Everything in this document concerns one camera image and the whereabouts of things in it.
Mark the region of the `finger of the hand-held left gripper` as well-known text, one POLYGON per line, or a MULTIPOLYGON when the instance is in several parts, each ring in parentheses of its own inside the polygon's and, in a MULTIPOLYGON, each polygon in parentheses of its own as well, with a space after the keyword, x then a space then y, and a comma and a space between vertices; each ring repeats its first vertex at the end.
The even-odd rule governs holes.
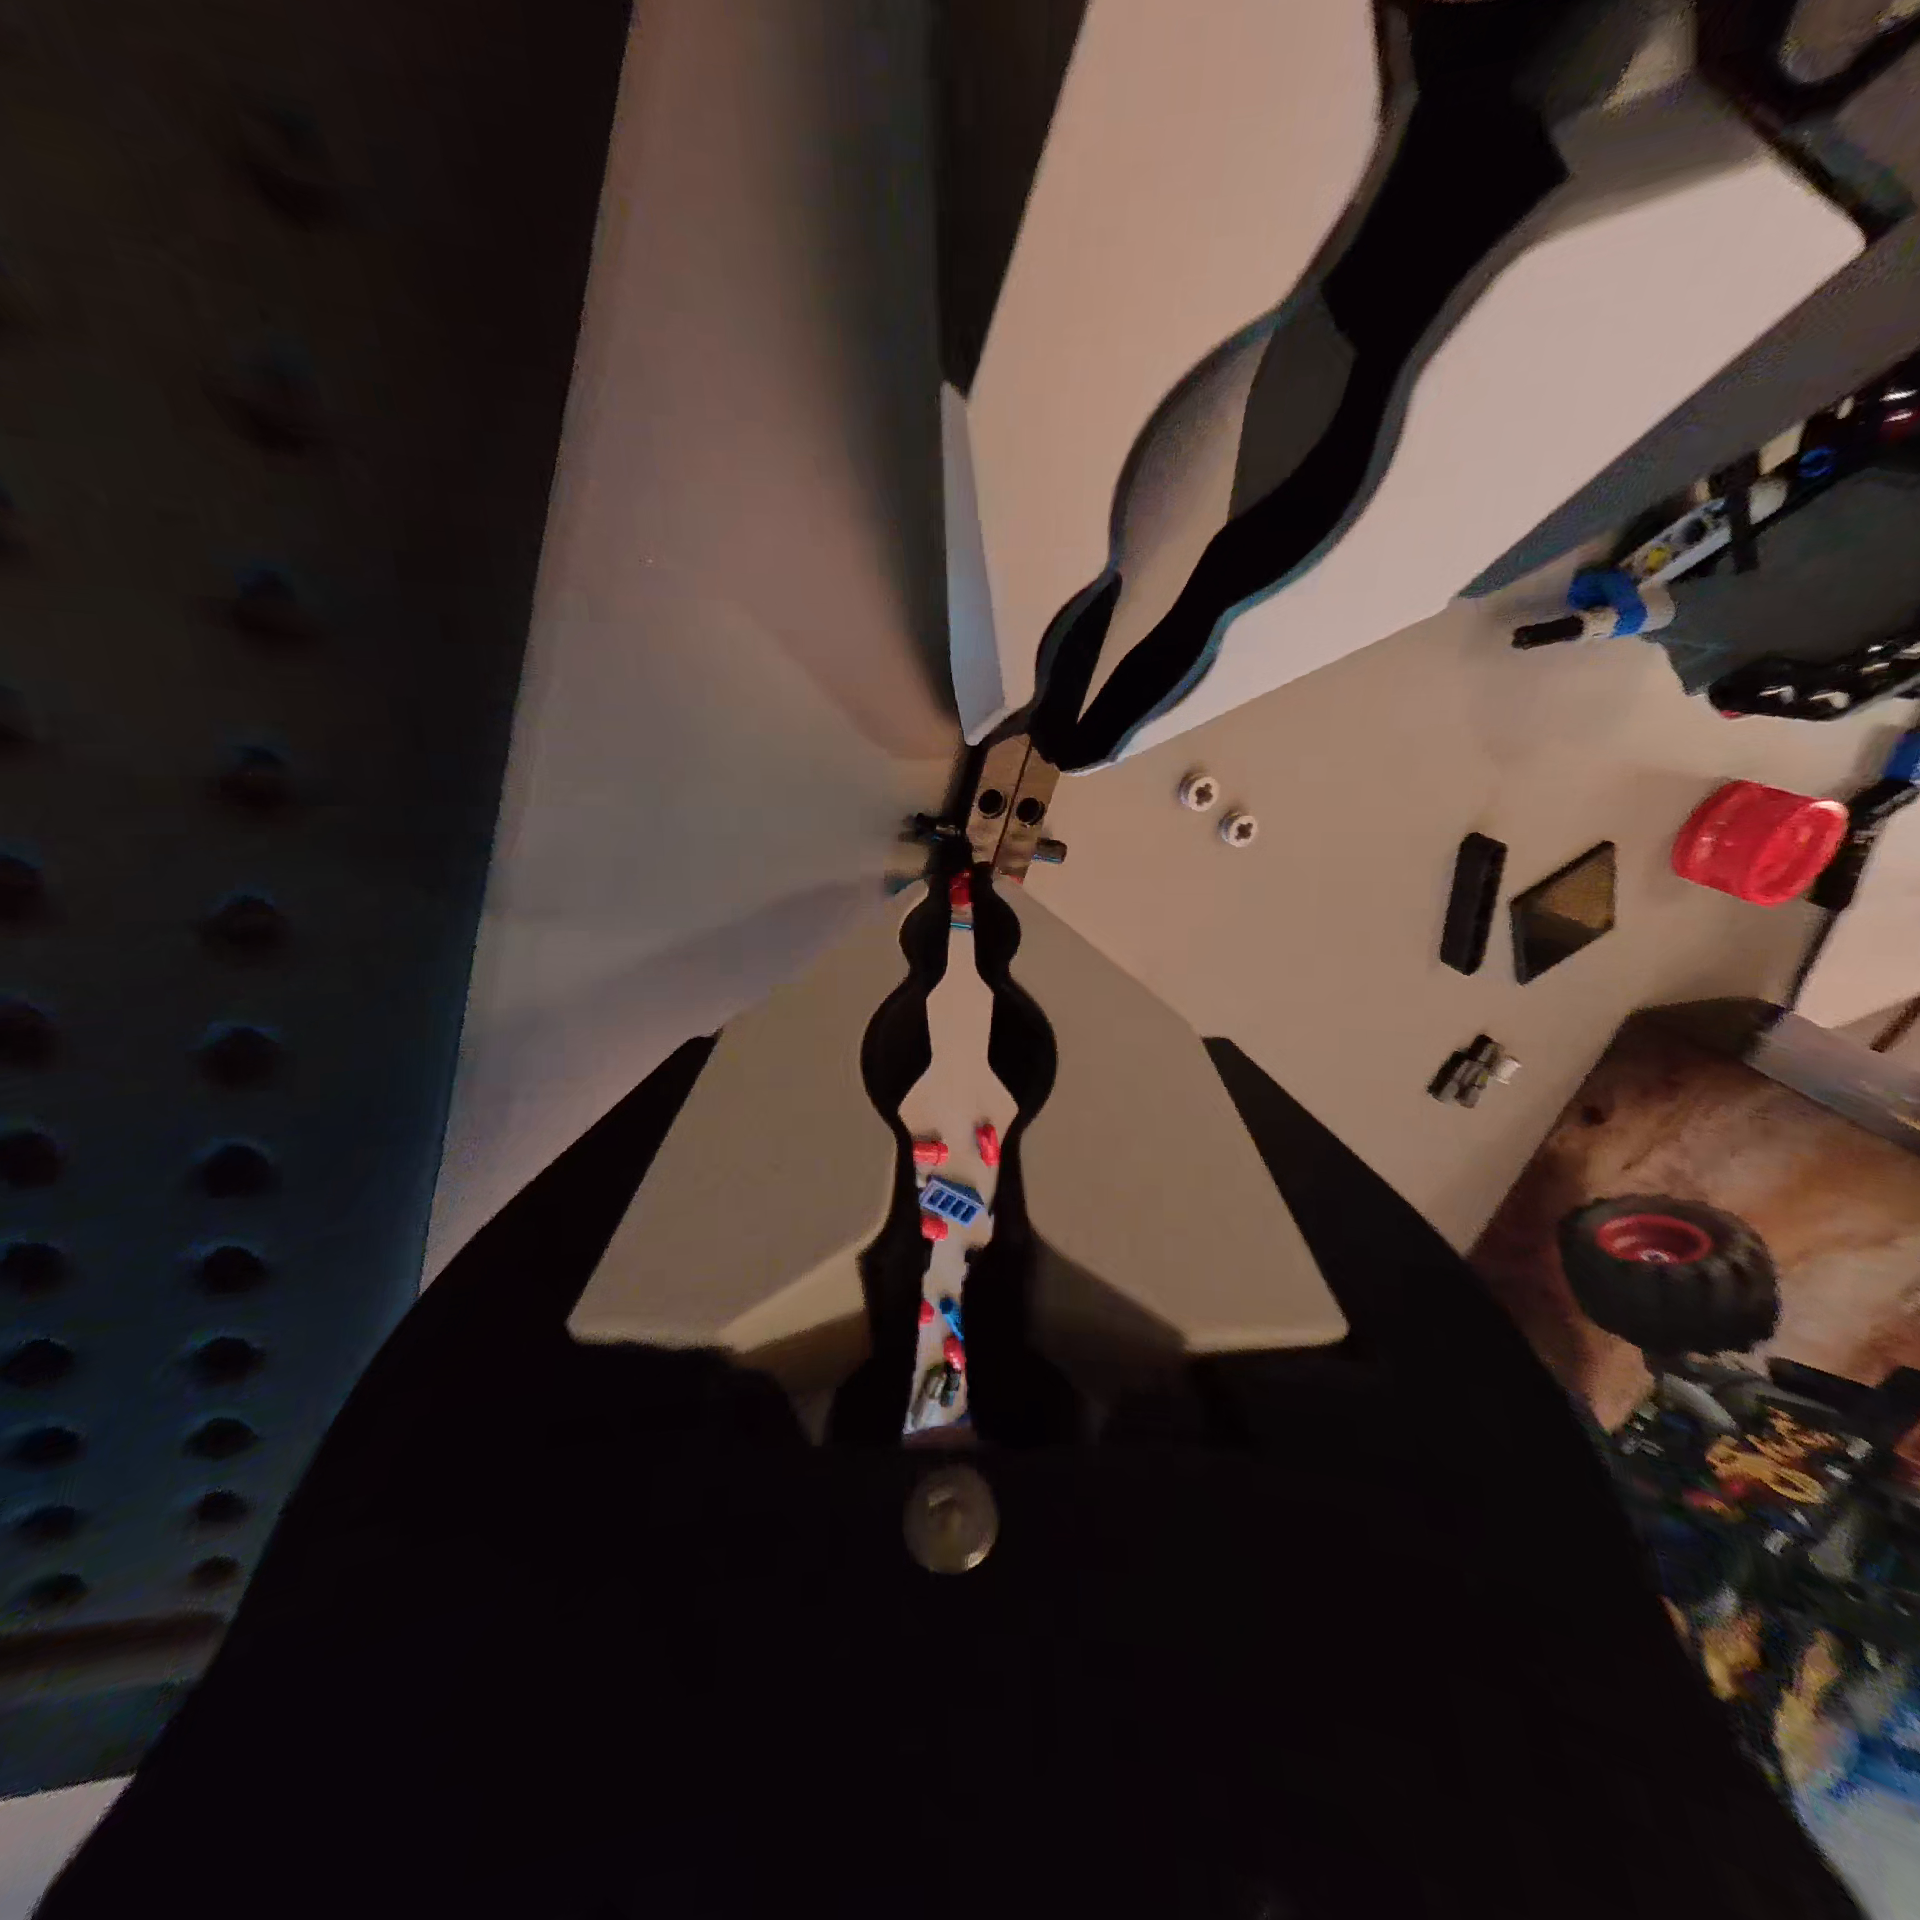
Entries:
POLYGON ((1416 108, 1230 384, 1237 494, 1128 564, 1054 762, 1090 771, 1439 613, 1867 251, 1707 88, 1534 121, 1416 108))
POLYGON ((1111 582, 1136 610, 1221 529, 1278 306, 1383 132, 1375 6, 951 6, 941 212, 947 657, 982 746, 1048 634, 1111 582))

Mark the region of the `grey desk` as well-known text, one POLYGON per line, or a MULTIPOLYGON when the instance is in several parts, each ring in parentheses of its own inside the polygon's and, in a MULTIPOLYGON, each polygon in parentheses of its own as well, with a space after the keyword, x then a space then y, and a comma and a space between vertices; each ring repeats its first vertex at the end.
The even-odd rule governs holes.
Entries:
MULTIPOLYGON (((428 1278, 695 1034, 880 918, 893 819, 958 764, 932 370, 924 6, 636 6, 612 101, 509 770, 425 1238, 428 1278)), ((1867 251, 1741 351, 1470 589, 1544 578, 1682 440, 1766 422, 1852 370, 1867 251)), ((1569 988, 1445 988, 1425 953, 1470 825, 1526 862, 1651 829, 1736 751, 1651 664, 1497 660, 1466 594, 1221 718, 1066 782, 1090 833, 1044 906, 1287 1091, 1456 1236, 1629 992, 1708 961, 1749 908, 1682 906, 1629 853, 1647 931, 1569 988), (1177 786, 1221 782, 1210 815, 1177 786), (1225 812, 1260 821, 1249 849, 1225 812), (1473 1110, 1456 1048, 1525 1061, 1473 1110)))

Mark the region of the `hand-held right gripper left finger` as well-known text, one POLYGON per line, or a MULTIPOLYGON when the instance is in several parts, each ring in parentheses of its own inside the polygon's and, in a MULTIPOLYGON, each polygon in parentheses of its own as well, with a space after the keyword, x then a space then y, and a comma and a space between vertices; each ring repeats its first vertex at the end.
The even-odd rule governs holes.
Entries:
POLYGON ((773 1380, 802 1423, 895 1448, 930 1254, 912 1104, 947 973, 941 882, 732 1019, 638 1179, 566 1331, 773 1380))

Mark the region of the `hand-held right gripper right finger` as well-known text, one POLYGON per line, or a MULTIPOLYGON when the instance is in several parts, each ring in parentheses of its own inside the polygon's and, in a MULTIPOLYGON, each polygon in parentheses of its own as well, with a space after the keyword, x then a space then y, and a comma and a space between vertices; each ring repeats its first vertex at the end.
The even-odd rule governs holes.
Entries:
POLYGON ((979 1435, 1054 1448, 1349 1322, 1196 1027, 1058 915, 973 878, 987 1068, 1015 1101, 970 1266, 979 1435))

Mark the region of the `dark printed toy box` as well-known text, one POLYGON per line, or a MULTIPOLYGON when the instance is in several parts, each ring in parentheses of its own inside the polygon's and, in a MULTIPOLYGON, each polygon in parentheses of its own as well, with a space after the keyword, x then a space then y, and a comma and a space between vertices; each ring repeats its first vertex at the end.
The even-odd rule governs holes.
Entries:
POLYGON ((1914 1874, 1914 1064, 1746 1001, 1631 1017, 1470 1250, 1569 1393, 1746 1755, 1914 1874))

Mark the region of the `black smooth square tile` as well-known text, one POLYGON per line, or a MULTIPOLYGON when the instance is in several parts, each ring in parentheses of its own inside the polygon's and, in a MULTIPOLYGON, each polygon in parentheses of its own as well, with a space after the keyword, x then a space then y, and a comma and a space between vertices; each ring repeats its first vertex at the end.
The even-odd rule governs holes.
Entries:
POLYGON ((1519 986, 1544 977, 1616 927, 1616 845, 1601 840, 1509 903, 1519 986))

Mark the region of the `toy brick truck model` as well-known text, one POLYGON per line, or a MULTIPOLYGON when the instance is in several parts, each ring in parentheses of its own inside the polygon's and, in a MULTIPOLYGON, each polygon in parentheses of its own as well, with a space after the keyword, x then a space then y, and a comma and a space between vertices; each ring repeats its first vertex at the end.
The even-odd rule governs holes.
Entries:
POLYGON ((1917 693, 1917 356, 1580 568, 1517 653, 1635 639, 1727 718, 1828 723, 1917 693))

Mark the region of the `black perforated panel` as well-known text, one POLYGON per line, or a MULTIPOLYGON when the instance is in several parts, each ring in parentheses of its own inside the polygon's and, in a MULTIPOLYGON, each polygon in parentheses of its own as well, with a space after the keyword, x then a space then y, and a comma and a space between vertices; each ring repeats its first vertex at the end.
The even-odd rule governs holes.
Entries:
POLYGON ((632 6, 2 14, 14 1798, 418 1294, 632 6))

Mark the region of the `short black brick beam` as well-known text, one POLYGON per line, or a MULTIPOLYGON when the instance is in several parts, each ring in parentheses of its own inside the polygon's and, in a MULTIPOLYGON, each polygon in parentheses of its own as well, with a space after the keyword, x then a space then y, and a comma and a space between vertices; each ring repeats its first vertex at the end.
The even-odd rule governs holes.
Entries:
POLYGON ((1484 833, 1466 833, 1453 858, 1453 879, 1437 957, 1458 974, 1477 974, 1484 964, 1501 886, 1506 878, 1509 845, 1484 833))

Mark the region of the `red toy wheel hub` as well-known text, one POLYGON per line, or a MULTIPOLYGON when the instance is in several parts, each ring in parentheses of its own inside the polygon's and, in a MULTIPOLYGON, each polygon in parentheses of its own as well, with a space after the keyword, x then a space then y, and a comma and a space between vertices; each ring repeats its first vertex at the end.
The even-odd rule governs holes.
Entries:
POLYGON ((1764 782, 1725 782, 1682 821, 1670 873, 1704 890, 1754 906, 1802 898, 1837 857, 1852 829, 1840 800, 1764 782))

